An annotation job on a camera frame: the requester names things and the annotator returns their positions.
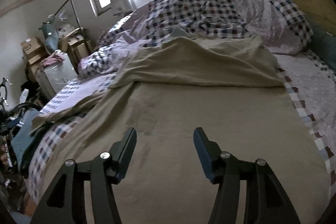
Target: pillow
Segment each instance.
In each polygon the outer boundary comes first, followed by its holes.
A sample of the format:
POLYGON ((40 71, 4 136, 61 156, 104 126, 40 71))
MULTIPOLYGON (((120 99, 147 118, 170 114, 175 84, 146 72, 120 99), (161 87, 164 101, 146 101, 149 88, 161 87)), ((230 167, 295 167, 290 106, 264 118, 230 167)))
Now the pillow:
POLYGON ((322 25, 310 20, 314 35, 307 47, 336 71, 336 36, 323 30, 322 25))

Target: checkered border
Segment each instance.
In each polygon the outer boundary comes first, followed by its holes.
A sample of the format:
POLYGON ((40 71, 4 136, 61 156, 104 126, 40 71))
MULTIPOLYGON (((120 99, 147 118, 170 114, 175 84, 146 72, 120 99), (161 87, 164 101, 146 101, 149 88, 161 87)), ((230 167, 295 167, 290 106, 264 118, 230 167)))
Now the checkered border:
MULTIPOLYGON (((328 78, 331 78, 336 83, 336 72, 329 68, 325 62, 323 62, 315 53, 311 50, 308 50, 304 53, 311 61, 314 62, 316 67, 319 67, 321 71, 324 71, 328 78)), ((322 156, 325 167, 328 174, 330 174, 330 187, 329 187, 329 197, 332 197, 336 193, 336 156, 331 151, 328 146, 328 141, 325 135, 320 134, 317 126, 317 121, 314 115, 307 109, 305 105, 305 100, 299 94, 297 87, 293 86, 292 80, 286 74, 286 71, 278 68, 278 77, 280 77, 289 93, 293 105, 297 110, 298 114, 304 121, 305 125, 309 128, 309 134, 313 138, 320 155, 322 156)))
POLYGON ((29 165, 27 188, 34 202, 38 202, 37 198, 40 192, 39 186, 42 182, 42 173, 57 144, 75 125, 82 121, 86 114, 87 113, 80 113, 79 115, 71 116, 63 121, 57 122, 44 135, 36 149, 38 153, 34 153, 31 164, 29 165))
POLYGON ((98 88, 93 92, 93 93, 97 93, 97 92, 103 92, 105 91, 109 85, 111 84, 111 80, 113 80, 115 77, 116 77, 117 74, 114 74, 114 75, 110 75, 110 76, 107 76, 105 79, 104 79, 104 83, 100 84, 98 86, 98 88))
POLYGON ((54 98, 52 98, 41 110, 42 113, 49 114, 55 112, 55 109, 64 102, 71 93, 74 93, 75 90, 79 89, 80 85, 82 84, 82 79, 74 78, 73 80, 69 81, 63 89, 58 92, 54 98))
POLYGON ((293 0, 268 0, 277 11, 281 12, 290 30, 301 38, 302 48, 311 41, 312 28, 306 15, 299 9, 293 0))

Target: bed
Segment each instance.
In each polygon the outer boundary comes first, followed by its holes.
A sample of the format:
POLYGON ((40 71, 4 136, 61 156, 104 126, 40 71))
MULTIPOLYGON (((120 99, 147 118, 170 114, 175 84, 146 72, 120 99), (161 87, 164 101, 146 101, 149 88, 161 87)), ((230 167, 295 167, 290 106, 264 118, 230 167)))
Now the bed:
MULTIPOLYGON (((257 34, 277 58, 277 76, 315 142, 328 173, 328 198, 336 193, 336 74, 306 48, 313 34, 306 15, 292 0, 154 0, 107 30, 97 51, 81 61, 70 81, 43 109, 46 114, 106 92, 125 59, 141 48, 159 47, 172 37, 201 33, 215 38, 247 39, 257 34)), ((45 134, 29 167, 28 190, 37 203, 53 152, 88 112, 56 122, 45 134)), ((328 203, 316 205, 321 215, 328 203)), ((303 223, 313 223, 304 219, 303 223)))

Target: clutter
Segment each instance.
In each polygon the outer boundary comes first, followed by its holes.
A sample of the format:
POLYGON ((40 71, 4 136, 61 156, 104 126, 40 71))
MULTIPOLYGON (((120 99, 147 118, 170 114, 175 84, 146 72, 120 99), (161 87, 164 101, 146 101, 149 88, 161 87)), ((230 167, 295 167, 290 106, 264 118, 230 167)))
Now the clutter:
POLYGON ((64 61, 65 58, 63 57, 63 54, 60 51, 54 51, 50 56, 48 56, 47 58, 43 59, 40 62, 40 65, 42 68, 45 68, 49 65, 58 63, 58 62, 62 62, 64 61))
POLYGON ((36 56, 37 54, 43 57, 47 55, 42 42, 37 37, 30 37, 25 41, 21 42, 21 47, 24 53, 24 59, 29 60, 36 56))
POLYGON ((66 37, 69 33, 71 33, 75 27, 71 26, 70 24, 64 24, 57 29, 58 32, 58 39, 62 39, 66 37))
POLYGON ((80 30, 80 28, 77 28, 58 42, 58 48, 68 54, 75 69, 77 69, 80 60, 89 56, 94 50, 94 45, 91 41, 84 40, 81 34, 83 31, 84 29, 80 30))
MULTIPOLYGON (((45 104, 49 101, 42 93, 41 87, 37 82, 31 83, 29 81, 23 83, 21 85, 21 90, 29 90, 28 96, 25 99, 26 102, 33 103, 35 105, 40 106, 41 108, 45 106, 45 104)), ((26 92, 22 92, 21 96, 26 96, 26 92)))
POLYGON ((32 65, 27 64, 28 79, 33 83, 36 83, 35 73, 39 67, 40 67, 40 62, 36 62, 32 65))
POLYGON ((20 95, 19 104, 24 103, 27 100, 28 95, 29 95, 29 90, 24 89, 20 95))
POLYGON ((44 95, 51 99, 58 93, 70 80, 77 77, 77 73, 69 59, 68 54, 56 51, 64 61, 41 67, 36 71, 35 77, 44 95))

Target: screw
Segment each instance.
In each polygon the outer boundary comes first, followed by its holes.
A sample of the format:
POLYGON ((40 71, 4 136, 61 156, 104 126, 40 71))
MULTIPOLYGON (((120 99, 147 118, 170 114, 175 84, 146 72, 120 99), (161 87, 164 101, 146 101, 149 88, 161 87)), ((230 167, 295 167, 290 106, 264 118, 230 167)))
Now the screw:
POLYGON ((73 165, 75 162, 73 161, 73 160, 67 160, 66 162, 65 162, 65 165, 66 166, 71 166, 71 165, 73 165))
POLYGON ((110 156, 110 153, 108 153, 108 152, 103 152, 103 153, 100 154, 100 157, 102 159, 107 159, 109 156, 110 156))
POLYGON ((264 160, 264 159, 257 159, 257 164, 260 165, 260 166, 264 166, 264 165, 266 165, 266 160, 264 160))
POLYGON ((222 152, 221 153, 221 155, 220 155, 223 159, 228 159, 228 158, 230 158, 230 153, 228 153, 228 152, 222 152))

